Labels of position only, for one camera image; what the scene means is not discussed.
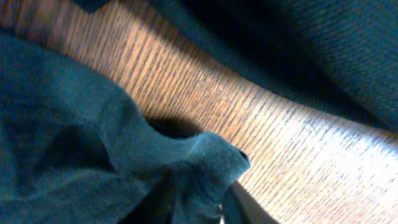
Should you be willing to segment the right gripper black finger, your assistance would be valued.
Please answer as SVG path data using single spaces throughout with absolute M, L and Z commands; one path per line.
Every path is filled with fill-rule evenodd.
M 222 214 L 225 224 L 279 224 L 239 182 L 233 183 L 226 191 Z

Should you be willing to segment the black garment white logo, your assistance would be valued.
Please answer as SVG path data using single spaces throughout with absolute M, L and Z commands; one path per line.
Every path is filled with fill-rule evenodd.
M 181 33 L 296 103 L 397 131 L 397 0 L 154 0 Z

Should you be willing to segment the dark green t-shirt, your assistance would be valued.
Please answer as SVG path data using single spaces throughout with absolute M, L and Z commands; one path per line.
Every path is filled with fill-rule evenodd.
M 153 127 L 120 87 L 1 33 L 2 223 L 247 223 L 248 157 Z

